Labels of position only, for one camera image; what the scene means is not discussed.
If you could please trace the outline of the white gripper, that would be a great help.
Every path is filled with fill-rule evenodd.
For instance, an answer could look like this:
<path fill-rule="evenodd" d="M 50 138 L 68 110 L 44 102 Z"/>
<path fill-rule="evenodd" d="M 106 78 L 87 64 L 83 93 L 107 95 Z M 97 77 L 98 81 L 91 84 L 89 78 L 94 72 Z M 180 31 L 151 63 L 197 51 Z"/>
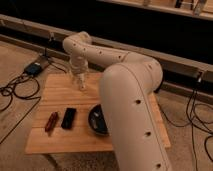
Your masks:
<path fill-rule="evenodd" d="M 71 83 L 74 84 L 76 82 L 75 76 L 85 74 L 88 71 L 88 61 L 82 57 L 71 58 L 70 71 L 74 75 L 70 75 Z M 84 76 L 79 76 L 78 84 L 80 90 L 84 90 L 86 88 Z"/>

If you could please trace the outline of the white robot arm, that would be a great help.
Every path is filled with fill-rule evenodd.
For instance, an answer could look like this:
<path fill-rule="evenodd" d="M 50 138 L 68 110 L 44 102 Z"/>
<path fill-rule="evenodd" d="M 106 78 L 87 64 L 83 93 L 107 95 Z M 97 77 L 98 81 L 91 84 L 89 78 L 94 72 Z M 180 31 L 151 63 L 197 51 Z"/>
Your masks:
<path fill-rule="evenodd" d="M 120 171 L 172 171 L 149 101 L 162 83 L 160 63 L 136 52 L 96 46 L 86 32 L 66 37 L 63 48 L 81 87 L 89 62 L 104 68 L 100 102 Z"/>

